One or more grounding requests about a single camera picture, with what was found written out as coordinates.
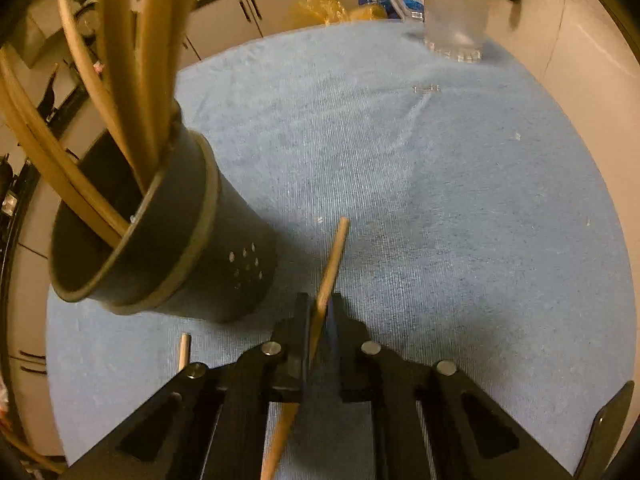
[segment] glass base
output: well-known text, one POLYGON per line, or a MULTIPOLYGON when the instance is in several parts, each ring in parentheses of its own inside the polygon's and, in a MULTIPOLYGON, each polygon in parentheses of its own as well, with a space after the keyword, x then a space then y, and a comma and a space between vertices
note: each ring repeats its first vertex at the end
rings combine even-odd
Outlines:
POLYGON ((424 43, 432 52, 460 63, 477 63, 482 59, 482 51, 479 48, 442 45, 428 40, 425 40, 424 43))

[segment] drawer handle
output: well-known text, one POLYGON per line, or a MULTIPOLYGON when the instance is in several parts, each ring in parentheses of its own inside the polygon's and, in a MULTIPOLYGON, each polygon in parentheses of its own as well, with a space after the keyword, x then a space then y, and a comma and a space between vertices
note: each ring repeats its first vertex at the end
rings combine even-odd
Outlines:
POLYGON ((249 13, 246 12, 246 7, 244 6, 244 2, 242 0, 240 0, 240 7, 242 7, 242 12, 244 12, 244 16, 246 18, 246 20, 251 23, 251 18, 249 18, 249 13))
POLYGON ((27 368, 22 365, 20 365, 20 370, 22 370, 23 372, 28 372, 30 374, 47 375, 46 370, 33 370, 32 368, 27 368))
POLYGON ((32 359, 42 359, 43 361, 46 361, 46 360, 47 360, 47 357, 46 357, 46 356, 44 356, 44 355, 30 354, 30 353, 28 353, 28 352, 23 352, 22 350, 18 350, 18 353, 19 353, 20 355, 24 355, 25 357, 30 357, 30 358, 32 358, 32 359))
POLYGON ((258 18, 261 20, 262 15, 260 14, 260 10, 258 10, 258 6, 255 4, 255 0, 251 0, 251 4, 252 6, 254 6, 255 15, 258 16, 258 18))

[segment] blue tablecloth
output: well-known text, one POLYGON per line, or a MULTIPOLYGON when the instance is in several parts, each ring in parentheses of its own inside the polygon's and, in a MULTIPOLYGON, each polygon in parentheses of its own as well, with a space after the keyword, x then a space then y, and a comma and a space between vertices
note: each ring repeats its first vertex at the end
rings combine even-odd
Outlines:
MULTIPOLYGON (((337 290, 406 358, 451 358, 573 471, 595 413, 632 377, 636 311, 606 186, 567 117, 489 43, 479 64, 391 22, 281 34, 180 74, 185 122, 278 233, 264 304, 239 322, 48 305, 47 367, 68 459, 192 359, 220 365, 314 293, 338 216, 337 290), (414 92, 437 84, 441 91, 414 92)), ((373 478, 367 406, 321 357, 279 478, 373 478)))

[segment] yellow plastic bag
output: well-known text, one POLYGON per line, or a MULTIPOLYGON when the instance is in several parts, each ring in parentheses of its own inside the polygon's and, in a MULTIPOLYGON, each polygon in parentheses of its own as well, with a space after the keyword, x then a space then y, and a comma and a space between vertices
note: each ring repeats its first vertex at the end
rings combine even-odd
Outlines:
POLYGON ((362 6, 349 13, 338 0, 298 0, 290 13, 296 28, 386 19, 385 9, 379 4, 362 6))

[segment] glass pitcher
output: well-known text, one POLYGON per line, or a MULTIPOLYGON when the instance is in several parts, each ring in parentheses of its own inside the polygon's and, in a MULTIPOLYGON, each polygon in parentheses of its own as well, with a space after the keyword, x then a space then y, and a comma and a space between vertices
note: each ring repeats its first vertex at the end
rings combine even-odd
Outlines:
POLYGON ((391 4, 403 21, 424 20, 424 43, 430 50, 456 61, 481 59, 489 0, 424 0, 424 15, 403 0, 391 4))

